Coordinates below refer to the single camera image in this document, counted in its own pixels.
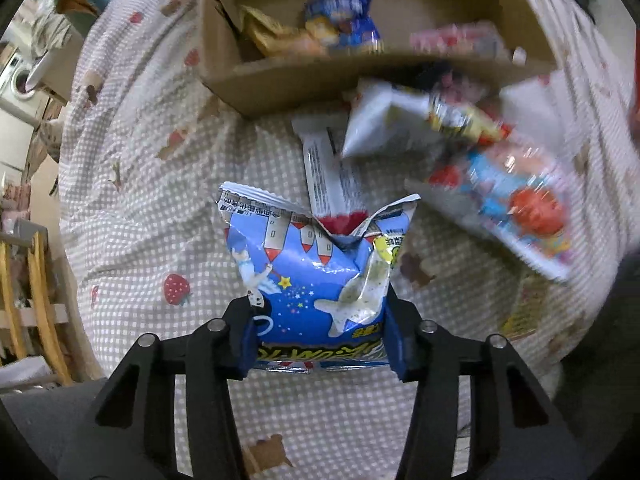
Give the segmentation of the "blue rocket chips bag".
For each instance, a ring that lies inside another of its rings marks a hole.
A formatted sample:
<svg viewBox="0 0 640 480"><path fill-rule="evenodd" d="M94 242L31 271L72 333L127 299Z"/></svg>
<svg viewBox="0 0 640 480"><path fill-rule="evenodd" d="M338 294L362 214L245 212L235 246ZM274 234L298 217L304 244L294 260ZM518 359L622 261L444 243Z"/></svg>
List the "blue rocket chips bag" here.
<svg viewBox="0 0 640 480"><path fill-rule="evenodd" d="M261 188L224 182L217 207L255 309L257 364L369 367L387 361L384 310L420 197L395 200L347 235Z"/></svg>

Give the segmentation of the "red white wafer packet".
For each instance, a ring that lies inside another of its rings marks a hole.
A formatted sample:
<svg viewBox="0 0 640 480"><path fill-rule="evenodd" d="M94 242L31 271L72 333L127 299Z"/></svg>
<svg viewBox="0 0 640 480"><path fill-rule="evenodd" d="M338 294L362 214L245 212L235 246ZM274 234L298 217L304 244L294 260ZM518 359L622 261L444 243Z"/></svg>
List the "red white wafer packet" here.
<svg viewBox="0 0 640 480"><path fill-rule="evenodd" d="M346 113L305 114L292 118L303 147L311 212L334 235L349 235L368 218L358 169L342 159Z"/></svg>

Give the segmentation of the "tan brown snack bag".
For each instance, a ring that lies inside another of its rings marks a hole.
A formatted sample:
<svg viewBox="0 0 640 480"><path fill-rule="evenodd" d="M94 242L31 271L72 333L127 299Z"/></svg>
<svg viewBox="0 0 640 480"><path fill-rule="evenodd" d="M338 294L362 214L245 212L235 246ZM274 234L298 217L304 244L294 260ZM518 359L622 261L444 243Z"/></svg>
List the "tan brown snack bag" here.
<svg viewBox="0 0 640 480"><path fill-rule="evenodd" d="M252 6L240 6L242 33L253 41L261 54L274 56L313 56L329 52L306 29L286 26Z"/></svg>

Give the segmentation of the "pink snack packet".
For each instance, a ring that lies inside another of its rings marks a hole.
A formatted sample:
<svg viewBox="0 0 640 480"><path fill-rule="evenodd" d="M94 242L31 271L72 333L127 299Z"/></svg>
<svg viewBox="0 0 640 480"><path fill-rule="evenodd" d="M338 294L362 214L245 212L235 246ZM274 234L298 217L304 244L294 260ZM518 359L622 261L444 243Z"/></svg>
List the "pink snack packet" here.
<svg viewBox="0 0 640 480"><path fill-rule="evenodd" d="M423 32L413 32L410 47L416 52L439 56L472 56L510 60L511 51L506 47L497 27L490 21L466 24L450 24Z"/></svg>

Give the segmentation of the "blue yellow snack packet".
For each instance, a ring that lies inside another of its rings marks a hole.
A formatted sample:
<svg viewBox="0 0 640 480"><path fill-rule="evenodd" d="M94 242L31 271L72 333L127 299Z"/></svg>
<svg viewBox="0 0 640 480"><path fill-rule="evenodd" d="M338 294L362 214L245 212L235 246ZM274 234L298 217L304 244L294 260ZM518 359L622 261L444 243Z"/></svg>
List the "blue yellow snack packet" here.
<svg viewBox="0 0 640 480"><path fill-rule="evenodd" d="M330 50L381 51L383 43L370 15L372 0L308 0L307 32Z"/></svg>

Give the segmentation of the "yellow cheese chips bag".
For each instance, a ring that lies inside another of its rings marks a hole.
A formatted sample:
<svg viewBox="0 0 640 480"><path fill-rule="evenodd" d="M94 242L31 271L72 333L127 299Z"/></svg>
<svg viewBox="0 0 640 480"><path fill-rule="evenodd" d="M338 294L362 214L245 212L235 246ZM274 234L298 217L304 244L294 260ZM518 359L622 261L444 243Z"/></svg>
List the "yellow cheese chips bag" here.
<svg viewBox="0 0 640 480"><path fill-rule="evenodd" d="M543 276L533 271L522 273L514 304L500 325L503 336L514 341L536 333L546 310L549 286Z"/></svg>

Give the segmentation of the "checkered patterned bed sheet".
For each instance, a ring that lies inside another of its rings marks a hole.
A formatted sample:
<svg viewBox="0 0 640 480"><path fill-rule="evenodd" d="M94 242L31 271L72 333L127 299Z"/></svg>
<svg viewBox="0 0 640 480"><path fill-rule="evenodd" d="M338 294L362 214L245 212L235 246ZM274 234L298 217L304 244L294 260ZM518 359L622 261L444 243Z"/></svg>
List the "checkered patterned bed sheet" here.
<svg viewBox="0 0 640 480"><path fill-rule="evenodd" d="M420 207L404 252L433 274L396 292L462 337L493 332L528 292L544 307L515 347L553 391L560 362L600 313L639 241L632 78L573 0L529 0L559 69L502 92L506 119L574 171L574 266L564 284L525 271L497 244ZM246 122L198 80L195 0L112 0L77 65L60 165L61 234L82 325L103 370L143 333L193 332L241 291L215 205L219 185L307 200L284 115ZM414 387L387 367L308 374L255 370L230 387L240 438L278 434L273 479L389 479Z"/></svg>

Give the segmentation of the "colourful shrimp chips bag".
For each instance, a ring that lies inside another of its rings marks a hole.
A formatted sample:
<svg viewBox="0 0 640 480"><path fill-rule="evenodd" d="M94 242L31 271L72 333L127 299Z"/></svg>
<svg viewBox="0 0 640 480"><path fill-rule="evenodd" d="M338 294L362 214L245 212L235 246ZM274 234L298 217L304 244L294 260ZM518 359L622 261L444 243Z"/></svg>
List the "colourful shrimp chips bag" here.
<svg viewBox="0 0 640 480"><path fill-rule="evenodd" d="M508 140L472 148L406 187L466 232L498 240L548 280L570 276L568 177L543 148Z"/></svg>

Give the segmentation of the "wooden rack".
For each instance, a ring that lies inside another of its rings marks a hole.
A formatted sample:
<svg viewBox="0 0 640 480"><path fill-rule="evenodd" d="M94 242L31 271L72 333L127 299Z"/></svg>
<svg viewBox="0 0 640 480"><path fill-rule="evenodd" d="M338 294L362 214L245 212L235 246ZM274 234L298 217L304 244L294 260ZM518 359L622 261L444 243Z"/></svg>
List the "wooden rack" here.
<svg viewBox="0 0 640 480"><path fill-rule="evenodd" d="M25 249L27 256L26 266L32 301L23 309L15 304L11 273L13 248ZM56 330L56 326L67 323L67 320L58 317L60 309L49 299L46 251L41 232L35 232L30 242L6 233L1 234L1 300L1 328L9 331L11 349L16 360L21 361L28 357L24 330L35 328L43 357L52 370L51 382L70 386L74 381Z"/></svg>

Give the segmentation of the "white grey snack bag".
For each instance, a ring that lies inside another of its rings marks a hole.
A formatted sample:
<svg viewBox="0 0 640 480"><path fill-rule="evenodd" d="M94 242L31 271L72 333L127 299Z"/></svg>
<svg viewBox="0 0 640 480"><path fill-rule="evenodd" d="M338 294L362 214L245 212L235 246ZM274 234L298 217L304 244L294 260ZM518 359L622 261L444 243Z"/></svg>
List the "white grey snack bag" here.
<svg viewBox="0 0 640 480"><path fill-rule="evenodd" d="M342 157L426 152L444 140L428 122L432 104L431 93L361 78L350 103Z"/></svg>

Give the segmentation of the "grey trouser leg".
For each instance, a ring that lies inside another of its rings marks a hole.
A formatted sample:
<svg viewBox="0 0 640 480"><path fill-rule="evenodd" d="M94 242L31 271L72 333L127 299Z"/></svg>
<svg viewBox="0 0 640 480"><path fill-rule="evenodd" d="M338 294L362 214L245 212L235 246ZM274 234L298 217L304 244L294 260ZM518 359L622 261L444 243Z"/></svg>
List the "grey trouser leg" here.
<svg viewBox="0 0 640 480"><path fill-rule="evenodd" d="M1 477L54 479L76 427L106 383L6 393L1 397Z"/></svg>

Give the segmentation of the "brown cardboard box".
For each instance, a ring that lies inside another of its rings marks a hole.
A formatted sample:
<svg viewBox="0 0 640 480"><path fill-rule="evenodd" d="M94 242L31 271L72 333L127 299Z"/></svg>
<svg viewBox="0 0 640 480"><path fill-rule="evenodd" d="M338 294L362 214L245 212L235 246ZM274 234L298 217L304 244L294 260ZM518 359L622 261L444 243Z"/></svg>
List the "brown cardboard box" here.
<svg viewBox="0 0 640 480"><path fill-rule="evenodd" d="M198 0L198 19L201 80L247 117L431 62L493 89L556 65L529 0Z"/></svg>

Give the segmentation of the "white washing machine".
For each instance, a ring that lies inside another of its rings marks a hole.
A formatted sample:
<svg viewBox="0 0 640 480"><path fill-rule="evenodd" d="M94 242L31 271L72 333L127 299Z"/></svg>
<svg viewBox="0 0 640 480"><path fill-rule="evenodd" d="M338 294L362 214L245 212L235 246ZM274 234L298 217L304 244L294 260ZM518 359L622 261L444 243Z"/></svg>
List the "white washing machine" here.
<svg viewBox="0 0 640 480"><path fill-rule="evenodd" d="M48 97L40 90L27 89L30 65L12 44L1 44L1 109L37 127L47 107Z"/></svg>

